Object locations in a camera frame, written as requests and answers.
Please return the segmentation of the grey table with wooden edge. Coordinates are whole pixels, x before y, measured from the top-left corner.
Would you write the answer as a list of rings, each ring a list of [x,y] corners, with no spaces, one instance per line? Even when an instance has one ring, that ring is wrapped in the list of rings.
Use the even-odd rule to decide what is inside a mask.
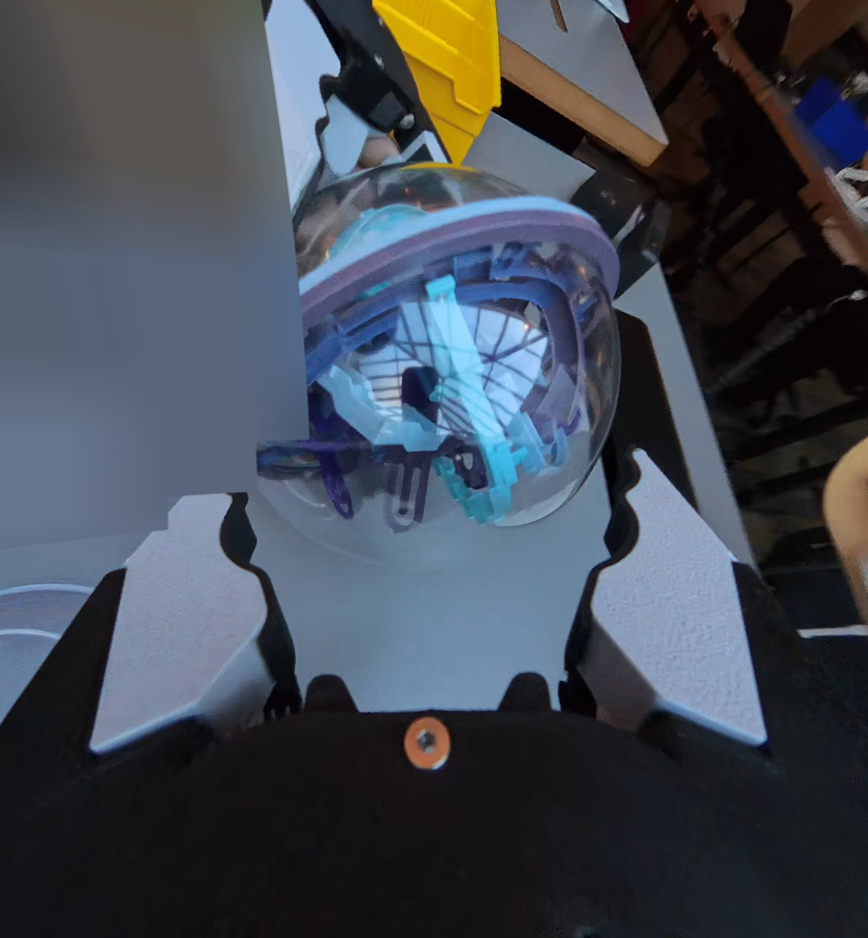
[[[501,76],[641,168],[667,135],[621,31],[598,2],[497,1]]]

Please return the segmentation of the clear maze ball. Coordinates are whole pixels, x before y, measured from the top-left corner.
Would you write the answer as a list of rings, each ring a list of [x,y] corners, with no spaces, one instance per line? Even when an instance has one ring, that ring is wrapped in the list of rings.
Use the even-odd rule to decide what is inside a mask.
[[[393,533],[545,519],[598,462],[621,377],[615,247],[581,208],[436,162],[342,177],[292,220],[309,429],[262,482]]]

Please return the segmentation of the black box-shaped device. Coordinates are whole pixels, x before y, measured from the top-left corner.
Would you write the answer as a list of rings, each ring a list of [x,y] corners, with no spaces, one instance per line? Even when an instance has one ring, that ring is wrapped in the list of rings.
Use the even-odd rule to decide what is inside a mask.
[[[672,210],[652,186],[599,170],[576,189],[569,203],[594,217],[616,249],[619,279],[614,298],[660,263]]]

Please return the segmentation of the yellow plastic bin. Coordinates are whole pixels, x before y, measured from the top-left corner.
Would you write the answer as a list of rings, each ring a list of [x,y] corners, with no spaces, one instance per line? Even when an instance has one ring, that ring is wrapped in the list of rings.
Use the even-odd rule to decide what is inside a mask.
[[[405,55],[450,161],[463,162],[501,104],[494,1],[374,1]]]

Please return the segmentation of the blue plastic bin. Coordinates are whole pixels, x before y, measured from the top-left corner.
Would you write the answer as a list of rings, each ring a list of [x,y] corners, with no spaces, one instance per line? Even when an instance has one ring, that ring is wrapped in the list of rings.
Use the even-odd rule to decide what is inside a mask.
[[[859,164],[868,152],[868,72],[858,70],[837,83],[828,76],[805,76],[795,118],[810,134],[833,170]]]

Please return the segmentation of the clear plastic dish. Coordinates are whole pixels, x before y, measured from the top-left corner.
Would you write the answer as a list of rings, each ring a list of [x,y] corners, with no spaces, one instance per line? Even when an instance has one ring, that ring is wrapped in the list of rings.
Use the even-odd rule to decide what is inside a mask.
[[[91,591],[84,585],[59,582],[0,589],[0,723]]]

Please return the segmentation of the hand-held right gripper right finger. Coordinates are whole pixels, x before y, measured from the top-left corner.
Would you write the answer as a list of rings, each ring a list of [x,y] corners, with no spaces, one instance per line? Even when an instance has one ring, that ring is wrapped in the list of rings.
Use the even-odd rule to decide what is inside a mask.
[[[589,577],[569,667],[617,729],[668,713],[762,746],[735,557],[643,449],[625,465],[608,530],[616,544]]]

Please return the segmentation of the wooden workbench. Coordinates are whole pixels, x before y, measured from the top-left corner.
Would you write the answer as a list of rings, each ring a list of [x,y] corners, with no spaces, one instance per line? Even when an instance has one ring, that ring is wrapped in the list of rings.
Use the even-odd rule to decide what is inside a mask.
[[[790,151],[792,158],[803,170],[811,184],[816,201],[823,205],[826,217],[831,218],[842,232],[855,259],[868,276],[868,225],[851,209],[836,187],[834,172],[826,167],[815,142],[794,117],[792,107],[784,95],[752,63],[740,44],[734,39],[735,23],[729,14],[728,2],[694,1],[694,6],[712,30],[715,49],[744,83],[752,100],[760,107],[769,123]]]

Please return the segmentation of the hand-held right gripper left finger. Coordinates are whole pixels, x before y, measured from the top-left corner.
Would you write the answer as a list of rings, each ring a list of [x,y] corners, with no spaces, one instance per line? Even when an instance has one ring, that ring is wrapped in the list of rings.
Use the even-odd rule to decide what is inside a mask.
[[[127,559],[89,739],[99,755],[182,721],[230,733],[300,710],[275,588],[252,563],[246,493],[185,496]]]

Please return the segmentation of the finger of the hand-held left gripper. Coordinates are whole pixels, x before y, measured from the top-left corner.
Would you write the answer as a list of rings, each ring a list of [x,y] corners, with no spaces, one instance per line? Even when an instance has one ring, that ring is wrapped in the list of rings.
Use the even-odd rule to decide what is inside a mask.
[[[372,128],[338,96],[332,96],[325,108],[328,123],[321,134],[321,147],[334,177],[375,168],[386,161],[386,134]]]

